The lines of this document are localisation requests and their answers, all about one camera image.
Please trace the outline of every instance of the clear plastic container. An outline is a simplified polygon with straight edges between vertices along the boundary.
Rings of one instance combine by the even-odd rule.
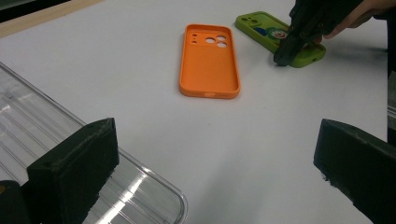
[[[26,167],[85,123],[0,63],[0,180],[27,180]],[[179,189],[120,148],[120,164],[84,223],[183,223]]]

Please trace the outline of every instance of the white table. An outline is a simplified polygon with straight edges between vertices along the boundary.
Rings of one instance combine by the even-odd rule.
[[[86,122],[114,117],[120,146],[180,188],[186,223],[371,223],[312,164],[320,121],[387,135],[386,24],[324,41],[322,61],[277,67],[233,26],[292,0],[106,0],[0,39],[0,61]],[[233,30],[233,100],[178,91],[184,28]]]

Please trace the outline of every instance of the phone case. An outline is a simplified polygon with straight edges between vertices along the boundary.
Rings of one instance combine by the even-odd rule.
[[[233,99],[240,91],[232,31],[190,24],[184,34],[179,77],[186,96]]]
[[[286,38],[289,30],[289,26],[285,22],[262,11],[238,16],[235,26],[272,53],[275,53],[279,48],[280,40]],[[322,59],[325,53],[324,46],[307,44],[297,54],[290,66],[297,68],[307,66]]]

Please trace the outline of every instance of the table surface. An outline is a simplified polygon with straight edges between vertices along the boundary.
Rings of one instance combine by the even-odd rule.
[[[106,0],[0,39],[0,61],[86,122],[116,119],[119,144],[183,191],[186,223],[371,223],[322,179],[322,119],[387,136],[386,24],[324,41],[323,60],[278,67],[239,15],[290,22],[292,0]],[[233,30],[240,94],[180,94],[184,29]]]

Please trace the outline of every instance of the green phone case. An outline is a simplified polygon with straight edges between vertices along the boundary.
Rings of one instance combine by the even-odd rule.
[[[285,22],[262,11],[238,16],[235,26],[272,53],[275,53],[279,48],[280,40],[288,35],[289,30],[289,26]],[[325,53],[324,46],[307,44],[297,54],[290,66],[296,68],[307,66],[322,59]]]

